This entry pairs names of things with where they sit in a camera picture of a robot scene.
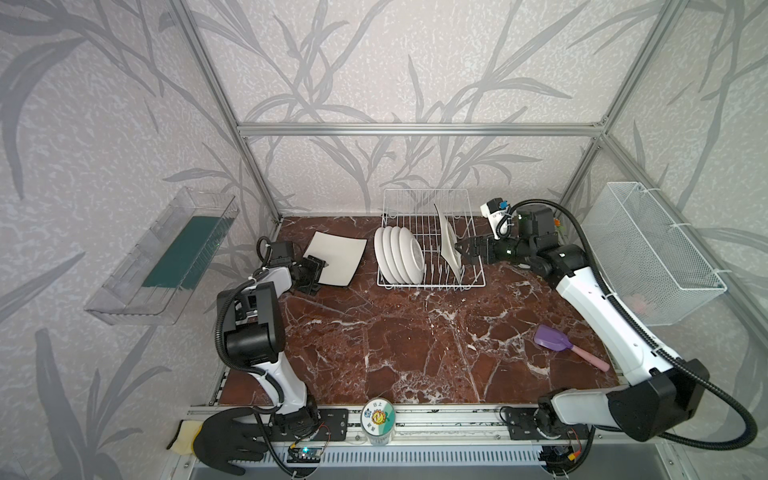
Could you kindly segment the square white plate black rim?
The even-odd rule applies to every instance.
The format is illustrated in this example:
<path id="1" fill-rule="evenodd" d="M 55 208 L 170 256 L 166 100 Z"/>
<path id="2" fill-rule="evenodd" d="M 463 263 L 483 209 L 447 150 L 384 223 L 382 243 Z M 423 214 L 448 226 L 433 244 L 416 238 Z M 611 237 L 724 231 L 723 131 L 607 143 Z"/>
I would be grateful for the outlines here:
<path id="1" fill-rule="evenodd" d="M 326 286 L 347 287 L 361 263 L 367 241 L 323 232 L 315 232 L 305 257 L 322 260 L 319 283 Z"/>

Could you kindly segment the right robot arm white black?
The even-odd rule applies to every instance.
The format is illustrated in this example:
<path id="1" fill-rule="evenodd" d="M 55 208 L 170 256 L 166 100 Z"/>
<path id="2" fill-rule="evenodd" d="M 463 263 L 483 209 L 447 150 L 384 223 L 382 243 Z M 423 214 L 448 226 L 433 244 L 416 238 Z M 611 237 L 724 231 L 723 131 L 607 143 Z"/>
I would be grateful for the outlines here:
<path id="1" fill-rule="evenodd" d="M 538 401 L 537 427 L 552 437 L 569 425 L 619 431 L 644 442 L 655 437 L 711 451 L 750 445 L 759 432 L 753 415 L 709 380 L 698 360 L 685 361 L 645 327 L 610 291 L 586 234 L 562 205 L 543 199 L 516 204 L 494 198 L 481 207 L 491 233 L 458 241 L 454 248 L 473 263 L 508 262 L 528 267 L 584 318 L 620 367 L 627 383 L 607 389 L 561 389 Z M 744 423 L 729 440 L 681 437 L 672 428 L 691 419 L 704 393 L 727 404 Z"/>

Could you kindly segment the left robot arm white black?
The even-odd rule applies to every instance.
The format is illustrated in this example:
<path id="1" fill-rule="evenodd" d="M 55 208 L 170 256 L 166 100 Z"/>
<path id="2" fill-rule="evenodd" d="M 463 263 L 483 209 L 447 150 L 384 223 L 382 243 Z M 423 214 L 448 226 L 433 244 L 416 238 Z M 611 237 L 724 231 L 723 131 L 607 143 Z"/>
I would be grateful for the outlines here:
<path id="1" fill-rule="evenodd" d="M 318 431 L 321 415 L 287 359 L 279 298 L 292 290 L 316 294 L 326 262 L 300 256 L 291 241 L 266 236 L 257 240 L 256 250 L 260 267 L 217 295 L 214 346 L 226 367 L 254 377 L 269 396 L 272 405 L 256 407 L 258 414 L 281 435 L 304 439 Z"/>

